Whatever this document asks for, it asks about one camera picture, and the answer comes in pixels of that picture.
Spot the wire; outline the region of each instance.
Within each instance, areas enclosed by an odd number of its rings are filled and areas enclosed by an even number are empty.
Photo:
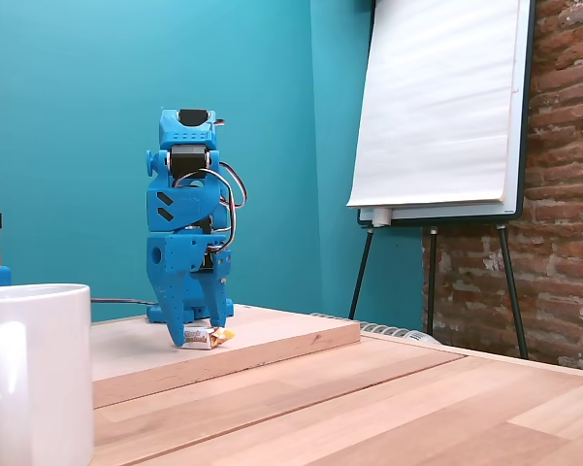
[[[102,304],[144,304],[146,306],[155,306],[157,303],[152,303],[151,301],[143,301],[140,299],[128,299],[128,298],[90,298],[91,303],[102,303]]]
[[[222,162],[220,161],[220,166],[224,167],[228,170],[229,174],[231,175],[231,178],[233,178],[233,180],[235,180],[235,183],[237,183],[237,185],[240,187],[240,189],[242,190],[242,203],[241,204],[236,204],[235,205],[235,209],[241,209],[246,202],[248,202],[248,190],[245,188],[245,184],[243,184],[242,179],[240,178],[240,176],[237,174],[237,172],[235,170],[233,170],[233,168],[226,162]],[[222,198],[222,204],[224,204],[225,206],[228,207],[229,203],[226,199]]]
[[[236,226],[237,225],[237,217],[235,215],[235,197],[233,195],[233,187],[231,186],[231,184],[229,182],[227,182],[224,179],[224,177],[222,177],[222,175],[220,175],[217,172],[214,172],[213,170],[210,170],[209,168],[199,168],[195,172],[188,173],[187,175],[183,175],[181,178],[179,178],[175,182],[175,187],[187,187],[187,186],[180,186],[179,183],[185,179],[193,177],[198,172],[204,172],[204,173],[209,173],[210,175],[214,175],[229,190],[228,208],[229,208],[229,214],[230,214],[229,217],[231,218],[231,234],[229,235],[228,240],[226,240],[226,243],[224,243],[223,245],[221,245],[221,246],[208,246],[208,250],[211,250],[215,253],[222,252],[223,250],[226,250],[229,246],[231,246],[231,243],[233,243],[233,241],[235,241],[235,230],[237,229],[237,226]]]

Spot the blue robot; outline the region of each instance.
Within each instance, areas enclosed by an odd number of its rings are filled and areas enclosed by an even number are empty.
[[[146,314],[151,322],[166,323],[178,347],[185,343],[185,323],[209,318],[212,326],[223,327],[233,315],[226,297],[229,246],[235,210],[247,196],[237,174],[220,161],[216,127],[223,123],[207,110],[164,110],[160,150],[147,152],[148,175],[156,177],[146,195],[148,229],[155,233],[146,242],[146,272],[158,304]],[[221,167],[240,186],[240,205]]]

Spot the whiteboard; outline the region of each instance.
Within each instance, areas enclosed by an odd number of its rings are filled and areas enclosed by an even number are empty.
[[[349,207],[521,209],[531,0],[378,0]]]

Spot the light wood surface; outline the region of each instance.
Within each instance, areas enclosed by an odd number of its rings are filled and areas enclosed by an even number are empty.
[[[360,340],[357,322],[240,305],[235,314],[236,337],[212,350],[178,349],[166,325],[144,317],[93,325],[95,407]]]
[[[391,349],[365,341],[98,409],[93,465],[130,464],[462,357]]]
[[[362,337],[95,423],[92,466],[583,465],[583,371]]]

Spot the blue wall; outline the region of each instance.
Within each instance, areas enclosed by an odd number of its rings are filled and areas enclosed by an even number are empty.
[[[312,0],[312,71],[324,313],[346,316],[366,233],[349,199],[362,109],[371,0]],[[419,229],[375,232],[356,317],[421,328]]]
[[[368,18],[360,0],[0,0],[2,256],[15,282],[153,299],[145,151],[161,108],[203,107],[227,120],[220,150],[250,191],[231,296],[344,315],[364,241],[344,203]],[[359,316],[405,309],[419,322],[419,240],[384,233]],[[102,305],[94,318],[142,311]]]

